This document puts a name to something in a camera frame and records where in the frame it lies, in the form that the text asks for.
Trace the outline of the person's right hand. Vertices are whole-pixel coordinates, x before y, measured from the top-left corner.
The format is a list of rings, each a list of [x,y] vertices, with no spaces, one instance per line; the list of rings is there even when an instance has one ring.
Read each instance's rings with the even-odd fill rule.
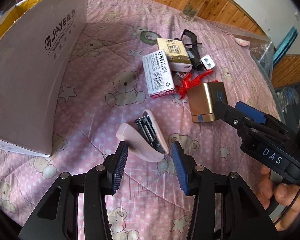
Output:
[[[258,184],[256,196],[261,202],[262,206],[267,209],[270,204],[270,199],[272,196],[275,197],[275,200],[278,204],[283,206],[289,206],[293,199],[295,198],[300,187],[293,184],[281,183],[277,186],[274,186],[273,182],[270,180],[271,170],[266,167],[261,167],[261,180]],[[287,230],[297,216],[300,213],[300,194],[297,200],[294,202],[293,206],[286,213],[286,215],[277,223],[276,228],[278,231]]]

